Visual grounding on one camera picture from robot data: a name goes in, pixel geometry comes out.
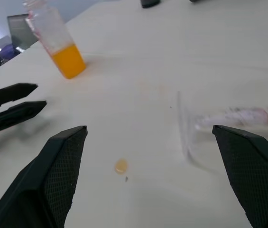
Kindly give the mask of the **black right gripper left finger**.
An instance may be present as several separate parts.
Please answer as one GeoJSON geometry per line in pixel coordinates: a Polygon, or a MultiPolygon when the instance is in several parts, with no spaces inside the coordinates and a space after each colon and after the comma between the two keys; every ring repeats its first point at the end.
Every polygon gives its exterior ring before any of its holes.
{"type": "Polygon", "coordinates": [[[48,139],[0,199],[0,228],[63,228],[79,176],[86,126],[48,139]]]}

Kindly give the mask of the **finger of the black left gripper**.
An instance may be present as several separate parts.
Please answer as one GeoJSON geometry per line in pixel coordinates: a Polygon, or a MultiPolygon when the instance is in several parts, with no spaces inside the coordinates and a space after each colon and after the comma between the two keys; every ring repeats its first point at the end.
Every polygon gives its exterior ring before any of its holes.
{"type": "Polygon", "coordinates": [[[34,118],[46,105],[46,101],[23,102],[1,112],[0,131],[34,118]]]}
{"type": "Polygon", "coordinates": [[[27,97],[36,88],[38,85],[32,83],[17,83],[2,88],[0,89],[0,105],[27,97]]]}

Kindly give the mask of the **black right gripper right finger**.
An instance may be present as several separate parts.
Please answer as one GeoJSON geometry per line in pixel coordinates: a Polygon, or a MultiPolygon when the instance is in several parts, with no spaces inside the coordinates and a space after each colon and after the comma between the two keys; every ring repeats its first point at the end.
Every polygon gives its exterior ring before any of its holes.
{"type": "Polygon", "coordinates": [[[215,125],[214,134],[229,183],[254,228],[268,228],[268,141],[259,135],[215,125]]]}

